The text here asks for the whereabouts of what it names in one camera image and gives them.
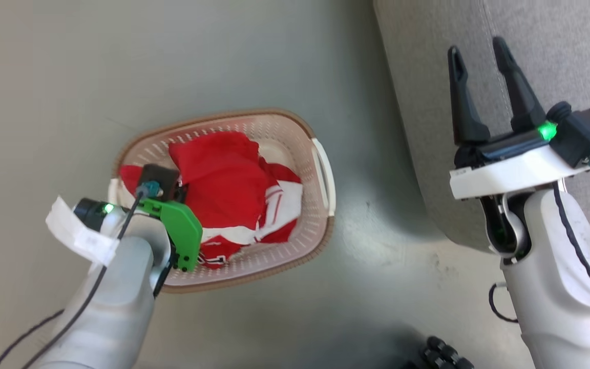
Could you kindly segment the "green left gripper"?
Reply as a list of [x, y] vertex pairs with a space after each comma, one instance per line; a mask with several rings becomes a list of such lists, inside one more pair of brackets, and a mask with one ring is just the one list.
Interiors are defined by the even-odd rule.
[[151, 198], [142, 199], [138, 208], [161, 220], [178, 254], [176, 268], [183, 272], [194, 271], [198, 265], [203, 227], [192, 210], [184, 203]]

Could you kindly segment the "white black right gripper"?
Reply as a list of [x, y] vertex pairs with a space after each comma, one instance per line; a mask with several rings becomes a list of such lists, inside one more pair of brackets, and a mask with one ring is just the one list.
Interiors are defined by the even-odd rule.
[[[588, 171], [586, 165], [572, 168], [551, 149], [550, 138], [557, 133], [556, 124], [545, 121], [545, 110], [505, 39], [493, 37], [492, 47], [510, 98], [511, 128], [515, 133], [534, 129], [532, 137], [540, 139], [541, 146], [481, 168], [450, 171], [449, 184], [454, 198], [481, 198], [520, 191]], [[459, 48], [452, 45], [447, 57], [454, 143], [461, 146], [487, 142], [490, 130], [482, 123], [473, 103], [468, 88], [468, 69]]]

